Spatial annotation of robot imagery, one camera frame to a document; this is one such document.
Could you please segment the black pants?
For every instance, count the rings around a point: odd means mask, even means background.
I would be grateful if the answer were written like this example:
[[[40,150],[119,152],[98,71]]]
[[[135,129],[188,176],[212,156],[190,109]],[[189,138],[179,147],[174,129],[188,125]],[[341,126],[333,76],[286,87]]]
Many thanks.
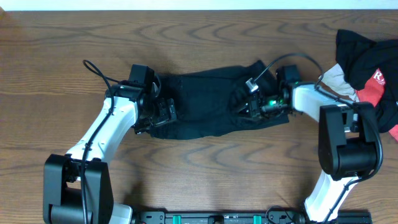
[[[245,82],[260,73],[263,74],[257,81],[260,92],[264,96],[277,94],[277,80],[265,68],[258,60],[247,67],[235,65],[183,75],[161,74],[159,96],[174,100],[177,119],[153,127],[148,133],[153,138],[189,140],[288,123],[287,114],[253,121],[235,112],[249,98]]]

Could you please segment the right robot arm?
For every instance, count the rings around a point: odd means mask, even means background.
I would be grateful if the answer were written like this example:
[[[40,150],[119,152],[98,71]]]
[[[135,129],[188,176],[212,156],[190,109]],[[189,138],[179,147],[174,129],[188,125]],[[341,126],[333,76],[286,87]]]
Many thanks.
[[[349,192],[374,177],[382,165],[383,151],[370,103],[342,100],[314,83],[283,81],[275,95],[264,96],[248,80],[249,101],[244,112],[278,116],[288,111],[304,113],[318,123],[318,160],[321,174],[304,201],[304,211],[285,216],[291,223],[370,223],[368,214],[339,215]]]

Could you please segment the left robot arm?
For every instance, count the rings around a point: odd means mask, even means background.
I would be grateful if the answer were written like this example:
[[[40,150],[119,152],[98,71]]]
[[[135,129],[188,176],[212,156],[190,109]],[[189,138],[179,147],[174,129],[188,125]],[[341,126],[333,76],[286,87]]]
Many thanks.
[[[113,85],[85,135],[64,155],[51,154],[44,164],[45,223],[134,223],[134,211],[116,203],[109,164],[124,135],[150,130],[177,113],[172,98],[148,87]]]

